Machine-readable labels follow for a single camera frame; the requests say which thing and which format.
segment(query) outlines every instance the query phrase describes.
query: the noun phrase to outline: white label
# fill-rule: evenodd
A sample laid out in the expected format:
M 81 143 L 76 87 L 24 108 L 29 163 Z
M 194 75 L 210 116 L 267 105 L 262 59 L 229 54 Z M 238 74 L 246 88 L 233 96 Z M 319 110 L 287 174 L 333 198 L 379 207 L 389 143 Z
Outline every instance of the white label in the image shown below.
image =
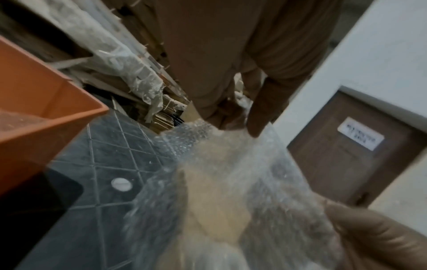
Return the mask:
M 338 127 L 338 131 L 371 151 L 384 140 L 383 135 L 357 122 L 351 117 L 347 117 Z

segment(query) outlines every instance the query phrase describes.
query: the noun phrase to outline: wooden door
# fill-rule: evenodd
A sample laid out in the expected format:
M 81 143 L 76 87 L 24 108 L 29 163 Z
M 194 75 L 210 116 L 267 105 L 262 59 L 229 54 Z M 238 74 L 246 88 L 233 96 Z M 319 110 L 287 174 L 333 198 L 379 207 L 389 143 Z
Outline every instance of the wooden door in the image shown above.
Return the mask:
M 382 134 L 369 150 L 337 128 L 347 117 Z M 369 205 L 426 147 L 427 136 L 377 109 L 337 92 L 289 151 L 313 191 L 349 205 Z

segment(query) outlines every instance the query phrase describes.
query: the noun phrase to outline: brown jacket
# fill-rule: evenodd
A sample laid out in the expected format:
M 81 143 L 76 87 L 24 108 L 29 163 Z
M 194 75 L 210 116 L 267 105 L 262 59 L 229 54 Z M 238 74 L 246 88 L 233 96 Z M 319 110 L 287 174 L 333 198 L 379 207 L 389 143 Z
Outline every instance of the brown jacket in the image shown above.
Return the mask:
M 322 59 L 341 3 L 156 0 L 155 8 L 171 67 L 201 117 L 224 128 L 230 115 L 220 103 L 242 72 L 254 99 L 248 130 L 257 136 Z

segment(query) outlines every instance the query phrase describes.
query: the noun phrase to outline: brown sleeve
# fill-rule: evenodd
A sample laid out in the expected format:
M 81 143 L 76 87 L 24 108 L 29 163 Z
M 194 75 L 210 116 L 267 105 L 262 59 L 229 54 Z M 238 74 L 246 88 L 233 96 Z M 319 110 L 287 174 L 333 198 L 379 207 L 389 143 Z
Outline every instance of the brown sleeve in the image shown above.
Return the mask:
M 342 4 L 342 0 L 282 2 L 281 7 L 266 8 L 271 12 L 264 14 L 270 29 L 259 25 L 247 48 L 268 76 L 248 117 L 248 131 L 255 137 L 323 58 Z
M 266 0 L 157 0 L 171 68 L 202 118 L 215 113 Z

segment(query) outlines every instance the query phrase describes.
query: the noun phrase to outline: white round object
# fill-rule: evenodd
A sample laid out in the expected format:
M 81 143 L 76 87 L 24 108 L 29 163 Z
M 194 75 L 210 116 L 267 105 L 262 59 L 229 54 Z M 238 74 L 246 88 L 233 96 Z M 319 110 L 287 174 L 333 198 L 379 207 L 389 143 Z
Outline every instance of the white round object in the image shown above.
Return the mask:
M 114 189 L 121 192 L 126 192 L 132 189 L 132 183 L 128 179 L 120 177 L 113 179 L 111 181 L 111 185 Z

